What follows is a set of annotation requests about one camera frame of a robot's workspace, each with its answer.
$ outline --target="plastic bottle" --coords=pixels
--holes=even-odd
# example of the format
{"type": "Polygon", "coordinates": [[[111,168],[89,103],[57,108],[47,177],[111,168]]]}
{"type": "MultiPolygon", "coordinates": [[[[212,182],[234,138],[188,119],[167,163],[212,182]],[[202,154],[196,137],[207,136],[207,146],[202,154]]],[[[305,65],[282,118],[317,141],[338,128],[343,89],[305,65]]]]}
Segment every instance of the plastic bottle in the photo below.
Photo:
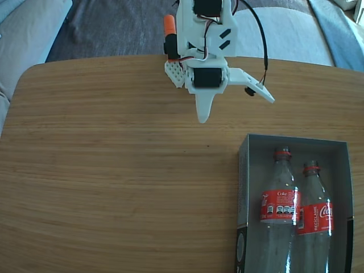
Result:
{"type": "Polygon", "coordinates": [[[263,247],[258,273],[292,272],[292,248],[299,220],[300,192],[288,147],[275,149],[273,176],[262,193],[260,224],[263,247]]]}
{"type": "Polygon", "coordinates": [[[332,202],[324,188],[317,161],[304,164],[295,267],[302,273],[328,273],[330,239],[334,223],[332,202]]]}

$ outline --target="wood grain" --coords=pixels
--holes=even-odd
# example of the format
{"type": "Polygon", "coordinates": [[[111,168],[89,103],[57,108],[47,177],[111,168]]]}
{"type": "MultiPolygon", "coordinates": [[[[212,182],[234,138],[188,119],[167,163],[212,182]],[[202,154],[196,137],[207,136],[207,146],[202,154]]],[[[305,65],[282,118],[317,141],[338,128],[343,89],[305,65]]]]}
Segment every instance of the wood grain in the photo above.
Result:
{"type": "MultiPolygon", "coordinates": [[[[0,141],[0,272],[233,272],[247,133],[349,142],[353,272],[364,271],[364,75],[271,61],[270,105],[228,87],[210,120],[164,56],[38,65],[0,141]]],[[[230,65],[255,77],[259,59],[230,65]]]]}

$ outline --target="gray box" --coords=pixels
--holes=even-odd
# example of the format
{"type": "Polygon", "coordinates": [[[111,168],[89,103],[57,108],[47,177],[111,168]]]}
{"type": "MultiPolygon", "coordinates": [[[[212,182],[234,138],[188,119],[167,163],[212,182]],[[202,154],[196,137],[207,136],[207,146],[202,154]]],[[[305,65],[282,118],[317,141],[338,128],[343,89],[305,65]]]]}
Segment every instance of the gray box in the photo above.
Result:
{"type": "Polygon", "coordinates": [[[261,194],[268,189],[276,146],[287,145],[297,185],[303,182],[303,164],[317,160],[320,176],[333,200],[334,233],[330,273],[351,272],[353,254],[353,193],[348,144],[331,140],[248,134],[239,150],[239,194],[235,271],[256,272],[264,242],[260,224],[261,194]]]}

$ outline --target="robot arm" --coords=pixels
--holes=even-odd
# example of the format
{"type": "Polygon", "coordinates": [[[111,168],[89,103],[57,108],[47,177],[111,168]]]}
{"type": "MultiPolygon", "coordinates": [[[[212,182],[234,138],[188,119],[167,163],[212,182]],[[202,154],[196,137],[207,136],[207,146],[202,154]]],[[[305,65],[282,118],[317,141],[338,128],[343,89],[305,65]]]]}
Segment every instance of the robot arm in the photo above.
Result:
{"type": "Polygon", "coordinates": [[[185,85],[195,95],[201,123],[208,120],[215,95],[228,85],[245,85],[251,95],[275,101],[262,83],[239,68],[229,68],[225,60],[237,55],[238,25],[230,0],[180,0],[177,33],[171,15],[165,18],[165,30],[165,72],[176,87],[185,85]]]}

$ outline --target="coca-cola label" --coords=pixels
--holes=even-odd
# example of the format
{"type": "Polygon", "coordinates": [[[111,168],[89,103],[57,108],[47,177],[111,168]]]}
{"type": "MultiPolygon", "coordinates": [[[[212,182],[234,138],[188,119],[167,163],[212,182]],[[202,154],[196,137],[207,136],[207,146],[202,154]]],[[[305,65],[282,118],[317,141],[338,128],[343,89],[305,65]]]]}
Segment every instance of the coca-cola label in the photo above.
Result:
{"type": "Polygon", "coordinates": [[[299,220],[301,194],[297,190],[280,189],[262,193],[260,220],[299,220]]]}
{"type": "Polygon", "coordinates": [[[303,206],[300,209],[298,235],[334,230],[332,203],[303,206]]]}

